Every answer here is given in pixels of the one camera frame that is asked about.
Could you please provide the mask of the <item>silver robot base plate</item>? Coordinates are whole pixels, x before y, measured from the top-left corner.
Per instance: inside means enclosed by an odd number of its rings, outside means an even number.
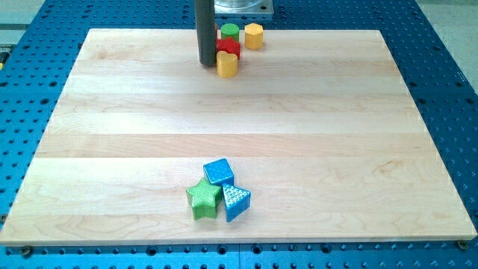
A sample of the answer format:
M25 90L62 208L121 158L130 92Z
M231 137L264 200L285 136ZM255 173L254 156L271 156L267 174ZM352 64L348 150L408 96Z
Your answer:
M264 15L274 14L273 0L214 0L217 14Z

